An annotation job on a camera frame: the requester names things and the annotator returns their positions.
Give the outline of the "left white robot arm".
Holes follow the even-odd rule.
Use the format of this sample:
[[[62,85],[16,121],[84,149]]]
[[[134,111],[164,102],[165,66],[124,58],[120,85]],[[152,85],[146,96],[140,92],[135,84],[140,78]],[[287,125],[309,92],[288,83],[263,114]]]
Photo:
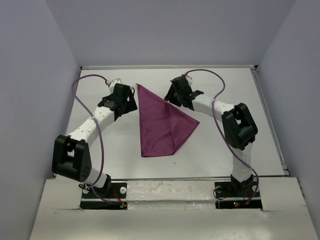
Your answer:
[[[102,131],[122,115],[138,109],[135,89],[119,81],[110,87],[110,95],[97,104],[90,117],[69,135],[59,135],[54,141],[52,171],[71,180],[93,187],[104,198],[111,191],[111,177],[92,166],[90,146],[96,139],[101,143]]]

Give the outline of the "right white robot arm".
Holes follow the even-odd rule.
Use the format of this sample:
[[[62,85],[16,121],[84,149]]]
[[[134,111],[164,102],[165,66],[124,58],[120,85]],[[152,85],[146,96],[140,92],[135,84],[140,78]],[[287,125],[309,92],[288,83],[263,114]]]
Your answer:
[[[249,189],[247,180],[252,176],[252,148],[258,128],[244,103],[229,104],[218,101],[200,90],[193,91],[191,78],[182,75],[171,80],[171,85],[164,99],[178,107],[203,113],[213,118],[222,139],[233,155],[233,167],[230,190],[235,196],[242,196]]]

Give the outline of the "purple cloth napkin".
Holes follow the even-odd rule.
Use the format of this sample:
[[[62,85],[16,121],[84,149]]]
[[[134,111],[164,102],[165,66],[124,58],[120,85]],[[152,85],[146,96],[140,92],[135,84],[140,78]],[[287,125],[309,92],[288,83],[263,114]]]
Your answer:
[[[137,96],[141,156],[174,155],[200,122],[140,84]]]

